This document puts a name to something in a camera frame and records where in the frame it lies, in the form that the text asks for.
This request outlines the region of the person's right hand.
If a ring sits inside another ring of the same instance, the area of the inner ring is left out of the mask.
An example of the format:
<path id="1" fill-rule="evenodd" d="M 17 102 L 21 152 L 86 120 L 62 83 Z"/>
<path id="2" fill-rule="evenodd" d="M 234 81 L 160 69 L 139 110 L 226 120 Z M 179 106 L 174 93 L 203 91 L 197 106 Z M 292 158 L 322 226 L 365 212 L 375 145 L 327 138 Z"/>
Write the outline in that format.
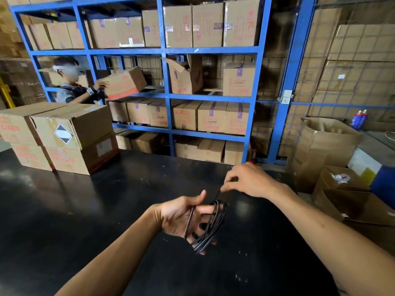
<path id="1" fill-rule="evenodd" d="M 244 193 L 251 197 L 272 200 L 275 196 L 283 195 L 287 192 L 284 184 L 279 183 L 250 162 L 233 166 L 227 172 L 224 182 L 231 179 L 243 181 Z"/>

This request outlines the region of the person's left forearm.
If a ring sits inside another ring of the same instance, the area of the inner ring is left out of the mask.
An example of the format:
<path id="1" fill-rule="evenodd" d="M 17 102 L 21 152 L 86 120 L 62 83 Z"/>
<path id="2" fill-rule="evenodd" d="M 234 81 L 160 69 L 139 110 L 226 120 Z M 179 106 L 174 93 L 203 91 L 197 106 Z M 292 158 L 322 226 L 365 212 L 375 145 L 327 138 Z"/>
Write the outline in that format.
<path id="1" fill-rule="evenodd" d="M 54 296 L 122 296 L 160 230 L 160 204 L 155 204 Z"/>

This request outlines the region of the person's right forearm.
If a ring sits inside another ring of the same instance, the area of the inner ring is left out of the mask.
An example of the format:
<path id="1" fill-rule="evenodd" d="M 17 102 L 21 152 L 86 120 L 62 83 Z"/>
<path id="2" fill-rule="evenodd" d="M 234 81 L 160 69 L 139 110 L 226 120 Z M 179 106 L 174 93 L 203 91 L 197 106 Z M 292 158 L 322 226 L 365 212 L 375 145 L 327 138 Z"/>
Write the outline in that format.
<path id="1" fill-rule="evenodd" d="M 395 258 L 300 199 L 287 185 L 267 196 L 349 296 L 395 296 Z"/>

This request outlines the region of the rows of shelved cardboard boxes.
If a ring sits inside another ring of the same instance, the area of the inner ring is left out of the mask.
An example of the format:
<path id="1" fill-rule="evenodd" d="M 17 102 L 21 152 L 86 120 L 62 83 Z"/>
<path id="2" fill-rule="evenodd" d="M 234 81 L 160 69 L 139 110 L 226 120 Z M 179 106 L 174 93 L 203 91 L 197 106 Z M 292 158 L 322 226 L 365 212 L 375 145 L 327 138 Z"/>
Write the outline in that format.
<path id="1" fill-rule="evenodd" d="M 8 5 L 45 3 L 63 0 L 7 0 Z M 258 42 L 260 26 L 257 20 L 261 13 L 257 11 L 259 0 L 225 0 L 218 3 L 191 5 L 187 0 L 179 0 L 164 7 L 165 45 L 168 48 L 203 48 L 222 46 L 253 46 Z M 160 48 L 159 19 L 155 0 L 142 0 L 128 6 L 137 7 L 138 14 L 129 13 L 129 8 L 121 4 L 101 7 L 110 11 L 111 17 L 99 17 L 89 10 L 82 12 L 87 19 L 85 24 L 88 44 L 92 49 L 112 48 Z M 28 40 L 34 50 L 70 50 L 84 49 L 82 35 L 75 17 L 64 14 L 49 13 L 58 16 L 61 21 L 42 19 L 21 14 Z M 118 56 L 105 56 L 103 62 L 94 60 L 97 79 L 92 77 L 88 60 L 85 56 L 57 55 L 38 56 L 39 72 L 48 87 L 60 89 L 63 79 L 53 70 L 53 61 L 58 56 L 71 56 L 86 69 L 86 74 L 79 77 L 81 86 L 93 86 L 98 79 L 122 70 L 139 66 L 146 79 L 147 86 L 141 92 L 164 93 L 164 76 L 161 55 L 125 55 L 124 69 Z M 179 94 L 213 94 L 238 97 L 251 97 L 256 59 L 246 54 L 207 54 L 187 55 L 178 59 L 168 55 L 165 63 L 170 70 L 170 87 Z M 56 102 L 57 92 L 52 93 Z M 106 105 L 112 114 L 114 124 L 142 125 L 155 128 L 167 128 L 167 109 L 163 98 L 125 97 L 110 101 L 106 94 L 97 105 Z M 212 132 L 220 134 L 246 134 L 249 119 L 249 103 L 171 100 L 173 125 L 175 129 Z M 168 138 L 168 134 L 158 131 L 130 130 L 139 134 L 139 138 Z M 175 156 L 201 161 L 222 162 L 229 143 L 235 143 L 242 149 L 231 164 L 243 162 L 243 142 L 218 140 L 185 135 L 174 135 Z"/>

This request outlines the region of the tall open cardboard box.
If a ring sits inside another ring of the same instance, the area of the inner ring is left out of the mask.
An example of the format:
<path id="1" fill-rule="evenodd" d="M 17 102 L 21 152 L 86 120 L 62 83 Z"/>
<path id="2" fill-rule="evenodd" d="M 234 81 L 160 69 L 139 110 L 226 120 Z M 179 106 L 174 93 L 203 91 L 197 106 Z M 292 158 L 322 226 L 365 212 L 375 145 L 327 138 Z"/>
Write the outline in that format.
<path id="1" fill-rule="evenodd" d="M 336 119 L 300 118 L 286 164 L 296 190 L 312 194 L 323 167 L 346 167 L 361 141 L 362 133 Z"/>

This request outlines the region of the small open cardboard box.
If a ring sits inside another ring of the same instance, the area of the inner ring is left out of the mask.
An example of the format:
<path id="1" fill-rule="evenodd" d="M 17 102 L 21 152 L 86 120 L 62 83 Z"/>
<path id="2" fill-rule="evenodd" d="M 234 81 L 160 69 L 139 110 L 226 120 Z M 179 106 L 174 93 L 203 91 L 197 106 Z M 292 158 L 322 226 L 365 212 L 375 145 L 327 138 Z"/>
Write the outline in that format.
<path id="1" fill-rule="evenodd" d="M 348 174 L 351 180 L 347 185 L 339 185 L 330 175 L 333 174 Z M 319 192 L 322 189 L 341 190 L 341 191 L 355 191 L 355 192 L 370 192 L 370 187 L 362 181 L 362 179 L 351 169 L 334 167 L 325 165 L 320 173 L 318 181 L 315 185 L 312 202 L 315 202 Z"/>

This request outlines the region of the blue metal shelf rack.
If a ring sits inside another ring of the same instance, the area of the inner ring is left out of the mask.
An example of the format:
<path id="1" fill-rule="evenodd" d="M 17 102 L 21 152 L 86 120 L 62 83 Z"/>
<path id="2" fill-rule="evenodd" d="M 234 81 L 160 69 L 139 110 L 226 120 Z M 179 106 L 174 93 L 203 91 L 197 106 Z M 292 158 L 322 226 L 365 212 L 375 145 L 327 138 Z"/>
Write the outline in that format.
<path id="1" fill-rule="evenodd" d="M 35 72 L 39 78 L 39 81 L 44 90 L 45 96 L 48 102 L 52 102 L 54 99 L 52 98 L 52 93 L 55 93 L 59 90 L 58 87 L 48 87 L 45 83 L 44 77 L 39 72 L 39 61 L 37 59 L 38 56 L 60 56 L 60 55 L 70 55 L 70 56 L 85 56 L 88 60 L 88 64 L 91 69 L 92 77 L 94 80 L 97 79 L 97 68 L 94 57 L 98 58 L 98 62 L 103 62 L 104 59 L 100 57 L 105 56 L 118 56 L 118 60 L 120 61 L 121 68 L 124 69 L 124 61 L 121 56 L 134 56 L 134 55 L 161 55 L 162 59 L 162 72 L 164 76 L 164 85 L 163 90 L 164 93 L 146 93 L 141 92 L 135 95 L 131 95 L 131 97 L 147 97 L 147 98 L 163 98 L 166 102 L 167 109 L 167 120 L 168 127 L 167 128 L 155 128 L 148 127 L 142 125 L 123 125 L 123 124 L 114 124 L 115 128 L 125 128 L 125 129 L 136 129 L 141 131 L 158 131 L 160 133 L 168 134 L 170 139 L 170 155 L 175 156 L 175 146 L 174 146 L 174 135 L 185 135 L 185 136 L 194 136 L 201 138 L 210 138 L 210 139 L 218 139 L 218 140 L 232 140 L 236 142 L 243 142 L 243 162 L 246 160 L 248 144 L 250 142 L 250 134 L 252 131 L 252 123 L 253 116 L 252 113 L 255 109 L 256 98 L 258 93 L 258 84 L 260 77 L 261 64 L 264 56 L 264 48 L 267 36 L 267 30 L 269 26 L 270 13 L 272 9 L 273 0 L 259 0 L 259 4 L 257 6 L 257 11 L 261 13 L 259 19 L 257 20 L 257 25 L 260 26 L 259 39 L 257 43 L 254 43 L 253 46 L 222 46 L 222 47 L 203 47 L 203 48 L 168 48 L 165 45 L 165 24 L 164 24 L 164 7 L 171 3 L 171 0 L 155 0 L 156 8 L 158 11 L 158 19 L 159 19 L 159 33 L 160 33 L 160 48 L 112 48 L 112 49 L 92 49 L 88 44 L 87 31 L 83 19 L 87 19 L 87 15 L 83 15 L 82 12 L 88 12 L 91 10 L 95 12 L 99 17 L 111 17 L 111 12 L 105 9 L 100 9 L 101 7 L 113 5 L 113 4 L 121 4 L 126 8 L 129 8 L 129 13 L 138 14 L 137 7 L 128 6 L 128 4 L 135 4 L 140 0 L 63 0 L 63 1 L 50 1 L 45 3 L 30 3 L 30 4 L 22 4 L 22 5 L 10 5 L 10 11 L 17 23 L 18 30 L 21 32 L 22 40 L 27 48 L 27 53 L 32 60 L 32 65 L 35 69 Z M 35 16 L 40 19 L 51 19 L 56 21 L 61 21 L 61 18 L 58 16 L 52 16 L 49 13 L 54 12 L 56 14 L 64 14 L 69 15 L 71 17 L 75 17 L 75 20 L 78 24 L 80 33 L 82 35 L 82 42 L 84 44 L 84 49 L 70 49 L 70 50 L 34 50 L 31 42 L 28 40 L 27 32 L 23 26 L 23 22 L 21 19 L 21 14 Z M 253 87 L 251 89 L 252 96 L 251 97 L 238 97 L 238 96 L 229 96 L 229 95 L 213 95 L 213 94 L 179 94 L 173 93 L 172 88 L 170 87 L 170 70 L 168 65 L 165 63 L 165 59 L 167 59 L 168 55 L 177 56 L 178 59 L 185 59 L 187 55 L 207 55 L 207 54 L 246 54 L 246 55 L 256 55 L 256 71 L 254 74 Z M 212 132 L 201 132 L 201 131 L 191 131 L 186 129 L 175 129 L 173 125 L 173 112 L 171 111 L 171 100 L 180 99 L 180 100 L 201 100 L 201 101 L 222 101 L 222 102 L 237 102 L 237 103 L 249 103 L 249 119 L 247 121 L 246 134 L 244 136 L 241 135 L 230 135 L 230 134 L 220 134 L 220 133 L 212 133 Z"/>

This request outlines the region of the cardboard box with white label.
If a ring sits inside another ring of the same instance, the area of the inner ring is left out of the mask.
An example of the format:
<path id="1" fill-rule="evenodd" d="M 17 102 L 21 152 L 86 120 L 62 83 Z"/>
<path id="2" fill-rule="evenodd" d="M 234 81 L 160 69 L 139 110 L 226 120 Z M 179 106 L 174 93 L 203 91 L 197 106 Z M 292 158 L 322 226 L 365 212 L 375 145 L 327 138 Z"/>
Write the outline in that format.
<path id="1" fill-rule="evenodd" d="M 115 132 L 83 149 L 45 147 L 57 171 L 92 175 L 119 154 Z"/>

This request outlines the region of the wide flat open cardboard box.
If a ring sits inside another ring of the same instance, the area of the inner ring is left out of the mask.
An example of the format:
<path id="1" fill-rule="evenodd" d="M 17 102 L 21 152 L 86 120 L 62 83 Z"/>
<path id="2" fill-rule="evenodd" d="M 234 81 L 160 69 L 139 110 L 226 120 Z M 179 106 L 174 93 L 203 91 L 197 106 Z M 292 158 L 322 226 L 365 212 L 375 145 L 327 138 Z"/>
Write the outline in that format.
<path id="1" fill-rule="evenodd" d="M 395 227 L 395 210 L 370 192 L 321 189 L 314 204 L 342 223 Z"/>

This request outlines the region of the white and yellow board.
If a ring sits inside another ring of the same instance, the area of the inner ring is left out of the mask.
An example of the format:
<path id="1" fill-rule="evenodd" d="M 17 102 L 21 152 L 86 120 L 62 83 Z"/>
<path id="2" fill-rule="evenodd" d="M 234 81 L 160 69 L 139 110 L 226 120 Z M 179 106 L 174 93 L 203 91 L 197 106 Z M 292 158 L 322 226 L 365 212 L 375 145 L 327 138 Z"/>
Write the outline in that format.
<path id="1" fill-rule="evenodd" d="M 347 167 L 353 170 L 364 183 L 371 185 L 382 164 L 360 148 L 356 148 Z"/>

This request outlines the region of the cardboard box with diamond label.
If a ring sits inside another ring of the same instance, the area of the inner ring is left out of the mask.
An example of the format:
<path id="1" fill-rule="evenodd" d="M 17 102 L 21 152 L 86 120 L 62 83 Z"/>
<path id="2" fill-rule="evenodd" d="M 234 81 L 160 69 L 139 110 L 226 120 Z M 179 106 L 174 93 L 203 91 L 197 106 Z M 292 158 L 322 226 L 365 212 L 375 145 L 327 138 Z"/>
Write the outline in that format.
<path id="1" fill-rule="evenodd" d="M 67 104 L 30 117 L 45 147 L 81 150 L 113 132 L 106 105 Z"/>

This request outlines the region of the stack of boxes behind mesh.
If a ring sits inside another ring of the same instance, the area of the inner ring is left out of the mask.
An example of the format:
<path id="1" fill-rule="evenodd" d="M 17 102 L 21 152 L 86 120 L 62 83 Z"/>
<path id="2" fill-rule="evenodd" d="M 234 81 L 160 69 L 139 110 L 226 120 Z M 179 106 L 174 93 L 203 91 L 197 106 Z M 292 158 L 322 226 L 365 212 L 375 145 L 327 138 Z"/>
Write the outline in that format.
<path id="1" fill-rule="evenodd" d="M 395 0 L 317 0 L 295 89 L 305 116 L 395 132 Z"/>

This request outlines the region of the brown cardboard box red print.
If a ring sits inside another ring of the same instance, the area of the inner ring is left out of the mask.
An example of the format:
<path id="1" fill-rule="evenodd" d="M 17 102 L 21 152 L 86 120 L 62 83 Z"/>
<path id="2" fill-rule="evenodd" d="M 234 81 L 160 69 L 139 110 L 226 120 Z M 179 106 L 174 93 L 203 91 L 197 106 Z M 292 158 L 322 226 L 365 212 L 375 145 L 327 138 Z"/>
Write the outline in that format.
<path id="1" fill-rule="evenodd" d="M 15 143 L 11 143 L 11 147 L 23 166 L 48 171 L 55 170 L 45 147 Z"/>
<path id="2" fill-rule="evenodd" d="M 31 116 L 67 106 L 66 103 L 41 102 L 0 111 L 0 135 L 9 143 L 43 146 Z"/>

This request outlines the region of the wrapped pallet stack of boxes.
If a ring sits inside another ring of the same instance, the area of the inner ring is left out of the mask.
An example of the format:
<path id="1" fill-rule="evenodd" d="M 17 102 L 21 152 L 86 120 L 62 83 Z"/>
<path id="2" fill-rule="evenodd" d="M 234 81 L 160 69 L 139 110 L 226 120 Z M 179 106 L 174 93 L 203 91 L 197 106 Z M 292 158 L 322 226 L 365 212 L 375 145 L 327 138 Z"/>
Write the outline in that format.
<path id="1" fill-rule="evenodd" d="M 16 107 L 47 101 L 7 0 L 0 0 L 0 75 Z"/>

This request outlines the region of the yellow metal post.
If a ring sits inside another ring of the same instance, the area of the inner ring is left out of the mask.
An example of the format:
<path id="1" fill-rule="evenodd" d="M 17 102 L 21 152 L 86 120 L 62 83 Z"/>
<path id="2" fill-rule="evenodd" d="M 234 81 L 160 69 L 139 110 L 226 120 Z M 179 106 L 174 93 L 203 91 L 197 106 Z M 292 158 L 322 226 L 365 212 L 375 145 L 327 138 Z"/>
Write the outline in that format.
<path id="1" fill-rule="evenodd" d="M 11 96 L 10 96 L 10 88 L 7 84 L 4 83 L 1 75 L 0 75 L 0 94 L 3 98 L 3 101 L 5 102 L 6 106 L 8 109 L 13 109 L 16 107 L 14 104 Z"/>

